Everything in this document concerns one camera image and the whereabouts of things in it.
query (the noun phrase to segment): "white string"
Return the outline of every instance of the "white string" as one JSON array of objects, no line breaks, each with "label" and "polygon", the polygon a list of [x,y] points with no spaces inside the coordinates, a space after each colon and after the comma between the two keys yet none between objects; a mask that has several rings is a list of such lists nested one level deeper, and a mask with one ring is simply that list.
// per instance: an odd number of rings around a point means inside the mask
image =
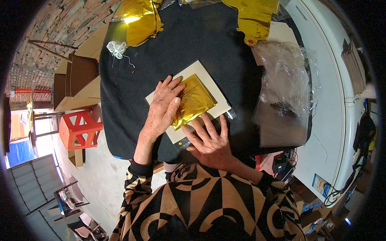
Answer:
[{"label": "white string", "polygon": [[123,56],[125,56],[129,58],[129,64],[131,64],[133,68],[135,68],[135,66],[130,62],[130,57],[123,54],[127,49],[126,42],[120,43],[118,41],[110,41],[107,44],[106,48],[110,51],[111,55],[114,56],[112,67],[114,66],[115,57],[117,57],[118,59],[122,59]]},{"label": "white string", "polygon": [[130,63],[130,57],[129,57],[129,56],[126,56],[126,55],[124,55],[124,54],[122,54],[122,55],[125,56],[125,57],[128,57],[128,58],[129,58],[129,64],[133,65],[132,63]]}]

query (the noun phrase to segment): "gold foil balloon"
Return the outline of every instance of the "gold foil balloon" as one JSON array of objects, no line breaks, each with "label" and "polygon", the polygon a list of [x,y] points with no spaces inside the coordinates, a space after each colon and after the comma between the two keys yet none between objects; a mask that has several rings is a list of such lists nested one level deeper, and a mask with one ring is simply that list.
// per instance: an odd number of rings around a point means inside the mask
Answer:
[{"label": "gold foil balloon", "polygon": [[123,8],[124,22],[127,24],[126,42],[128,46],[138,46],[150,37],[156,37],[163,24],[158,15],[158,2],[152,0],[125,0]]},{"label": "gold foil balloon", "polygon": [[186,87],[179,95],[181,103],[171,124],[174,131],[217,104],[197,75],[190,76],[181,84],[186,84]]},{"label": "gold foil balloon", "polygon": [[247,45],[253,46],[259,40],[266,42],[272,12],[276,12],[278,0],[222,0],[222,2],[239,11],[237,31],[245,34],[244,42]]}]

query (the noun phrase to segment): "concrete floor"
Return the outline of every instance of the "concrete floor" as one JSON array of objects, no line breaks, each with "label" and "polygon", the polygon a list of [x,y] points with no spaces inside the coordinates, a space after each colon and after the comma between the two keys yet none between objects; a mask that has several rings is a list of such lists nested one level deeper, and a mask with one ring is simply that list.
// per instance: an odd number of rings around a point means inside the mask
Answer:
[{"label": "concrete floor", "polygon": [[[100,103],[93,108],[92,117],[101,121]],[[111,234],[117,224],[118,212],[123,201],[124,181],[130,162],[111,155],[104,130],[98,136],[98,146],[86,149],[85,163],[79,168],[68,160],[67,150],[59,134],[52,135],[52,142],[55,150],[53,155],[56,155],[58,160],[64,184],[78,181],[71,192],[78,200],[90,202],[81,209],[96,222],[101,223],[102,228]],[[155,174],[152,179],[152,190],[156,190],[165,183],[164,171]]]}]

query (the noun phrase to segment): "finger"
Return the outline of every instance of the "finger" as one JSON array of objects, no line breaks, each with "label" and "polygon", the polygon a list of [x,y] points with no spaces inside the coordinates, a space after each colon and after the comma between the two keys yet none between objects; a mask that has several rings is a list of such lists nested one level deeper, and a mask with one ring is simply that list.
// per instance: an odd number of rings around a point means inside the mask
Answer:
[{"label": "finger", "polygon": [[175,78],[168,84],[168,87],[174,89],[182,81],[182,76]]},{"label": "finger", "polygon": [[188,140],[195,146],[195,147],[201,147],[204,145],[204,143],[195,135],[193,132],[190,131],[189,127],[186,125],[183,125],[181,127],[182,132],[186,135]]},{"label": "finger", "polygon": [[161,85],[162,85],[162,81],[158,82],[157,87],[156,87],[156,91],[161,87]]},{"label": "finger", "polygon": [[217,134],[216,128],[213,126],[212,122],[210,121],[208,114],[206,114],[205,112],[202,113],[201,118],[204,121],[205,126],[207,127],[207,131],[208,131],[210,137],[213,140],[218,139],[218,134]]},{"label": "finger", "polygon": [[220,115],[220,123],[221,123],[221,134],[220,136],[224,139],[228,138],[228,124],[224,115]]},{"label": "finger", "polygon": [[179,93],[186,87],[186,84],[181,84],[177,87],[175,87],[175,89],[173,90],[174,91],[174,94],[177,96],[179,95]]},{"label": "finger", "polygon": [[192,120],[191,123],[193,124],[193,127],[196,130],[197,135],[204,142],[207,142],[210,140],[208,134],[206,133],[206,131],[204,130],[204,128],[202,127],[202,125],[199,123],[199,121],[197,119]]},{"label": "finger", "polygon": [[168,84],[171,82],[172,79],[173,79],[173,77],[171,75],[168,75],[168,77],[162,83],[162,87],[168,86]]},{"label": "finger", "polygon": [[176,114],[180,103],[181,103],[181,99],[179,97],[174,98],[170,102],[170,104],[168,106],[168,110],[166,111],[166,113],[164,115],[164,117],[169,122],[169,124],[171,124],[173,116]]},{"label": "finger", "polygon": [[200,154],[200,152],[198,151],[197,148],[195,148],[195,147],[187,147],[186,150],[189,151],[195,158],[200,160],[201,154]]}]

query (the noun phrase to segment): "patterned sweater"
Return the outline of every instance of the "patterned sweater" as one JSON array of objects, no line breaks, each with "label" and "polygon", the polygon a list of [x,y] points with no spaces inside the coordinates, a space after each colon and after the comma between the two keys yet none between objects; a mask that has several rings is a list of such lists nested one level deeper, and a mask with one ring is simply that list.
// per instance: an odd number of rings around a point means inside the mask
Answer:
[{"label": "patterned sweater", "polygon": [[110,241],[306,240],[290,188],[266,172],[254,184],[181,164],[154,193],[151,179],[151,166],[131,163]]}]

